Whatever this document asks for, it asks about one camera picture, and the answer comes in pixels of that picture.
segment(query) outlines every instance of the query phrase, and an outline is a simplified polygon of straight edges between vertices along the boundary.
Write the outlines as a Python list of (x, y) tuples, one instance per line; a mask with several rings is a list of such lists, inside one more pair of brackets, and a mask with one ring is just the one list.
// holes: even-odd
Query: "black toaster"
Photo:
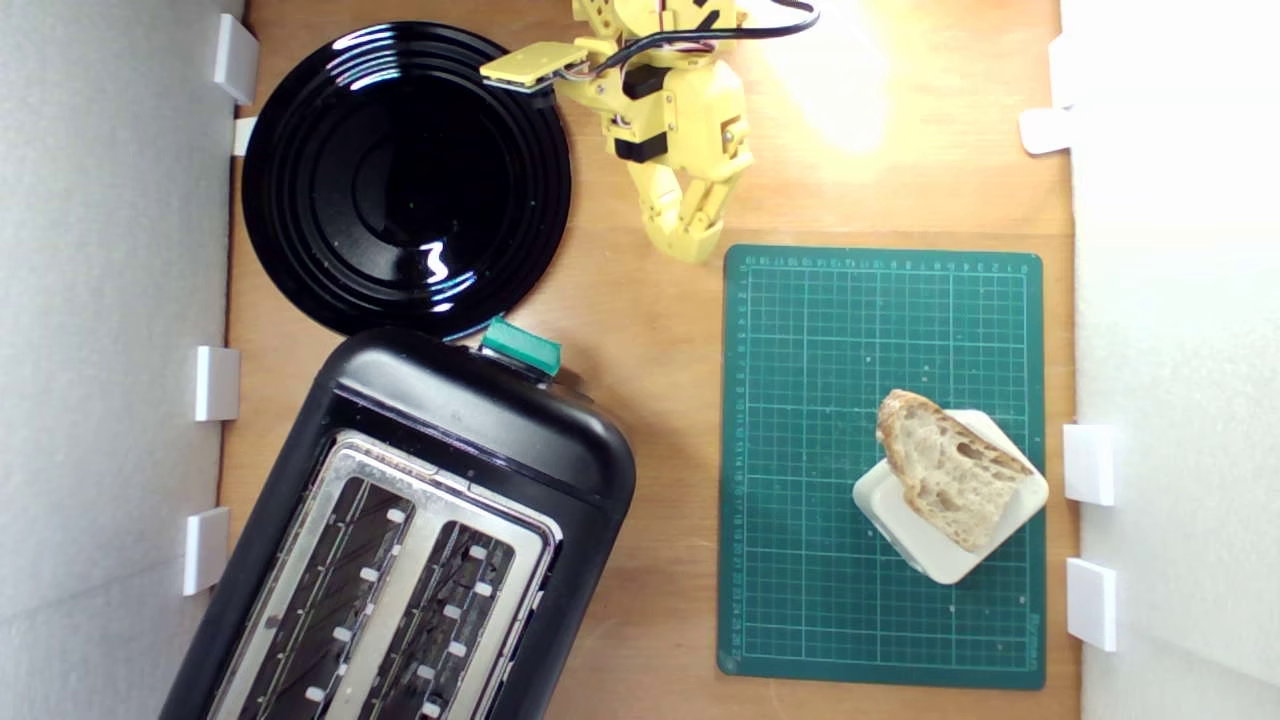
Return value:
[(328, 359), (161, 712), (544, 712), (635, 487), (626, 439), (494, 333)]

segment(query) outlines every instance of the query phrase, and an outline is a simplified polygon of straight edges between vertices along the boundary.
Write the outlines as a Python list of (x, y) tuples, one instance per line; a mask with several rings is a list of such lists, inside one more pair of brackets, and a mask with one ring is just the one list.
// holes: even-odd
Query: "bread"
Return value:
[(969, 552), (991, 541), (1014, 491), (1036, 474), (931, 400), (902, 389), (881, 402), (876, 439), (908, 506)]

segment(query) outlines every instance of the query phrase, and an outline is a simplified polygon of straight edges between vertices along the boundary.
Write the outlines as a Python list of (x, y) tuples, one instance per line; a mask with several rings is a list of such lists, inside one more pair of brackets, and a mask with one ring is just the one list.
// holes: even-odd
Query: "grid lines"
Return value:
[(721, 667), (1042, 685), (1043, 514), (946, 587), (851, 498), (895, 387), (984, 410), (1043, 466), (1039, 260), (736, 246), (726, 273)]

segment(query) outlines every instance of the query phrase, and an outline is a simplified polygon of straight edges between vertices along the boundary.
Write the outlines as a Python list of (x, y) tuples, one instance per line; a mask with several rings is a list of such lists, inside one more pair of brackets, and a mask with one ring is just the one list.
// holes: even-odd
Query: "wooden table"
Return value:
[[(650, 250), (622, 165), (594, 118), (563, 105), (576, 173), (563, 249), (511, 318), (564, 346), (613, 413), (639, 487), (549, 719), (749, 720), (1079, 717), (1078, 643), (1065, 630), (1064, 557), (1076, 519), (1057, 428), (1074, 413), (1071, 213), (1065, 158), (1028, 158), (1018, 113), (1048, 101), (1050, 0), (827, 0), (799, 37), (740, 45), (755, 167), (728, 209), (732, 242), (975, 247), (1039, 252), (1046, 268), (1048, 684), (1037, 693), (727, 678), (714, 664), (721, 260)], [(516, 47), (581, 33), (567, 0), (250, 0), (262, 42), (257, 101), (328, 40), (433, 19)], [(246, 108), (246, 115), (255, 108)], [(234, 213), (229, 343), (243, 351), (221, 502), (234, 533), (307, 386), (338, 342), (261, 272)]]

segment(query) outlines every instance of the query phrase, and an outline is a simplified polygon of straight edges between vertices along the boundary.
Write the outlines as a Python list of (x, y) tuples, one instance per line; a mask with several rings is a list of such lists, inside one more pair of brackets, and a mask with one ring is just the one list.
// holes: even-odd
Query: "white bracket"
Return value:
[(227, 543), (230, 539), (230, 510), (212, 510), (187, 518), (187, 559), (182, 573), (182, 594), (193, 596), (211, 588), (227, 569)]
[(233, 158), (243, 158), (248, 152), (248, 138), (253, 135), (255, 126), (257, 126), (256, 115), (236, 120), (236, 141), (232, 143)]
[(1044, 155), (1071, 147), (1074, 137), (1071, 106), (1080, 92), (1080, 64), (1066, 35), (1048, 44), (1048, 82), (1052, 108), (1030, 108), (1018, 117), (1023, 149)]
[(196, 348), (196, 421), (234, 420), (239, 416), (238, 350)]
[(1066, 561), (1066, 632), (1116, 651), (1116, 571), (1079, 557)]
[(1106, 425), (1062, 425), (1062, 477), (1066, 497), (1112, 506), (1115, 488), (1115, 429)]
[(253, 102), (257, 92), (257, 38), (234, 15), (223, 13), (218, 23), (214, 82), (241, 105)]

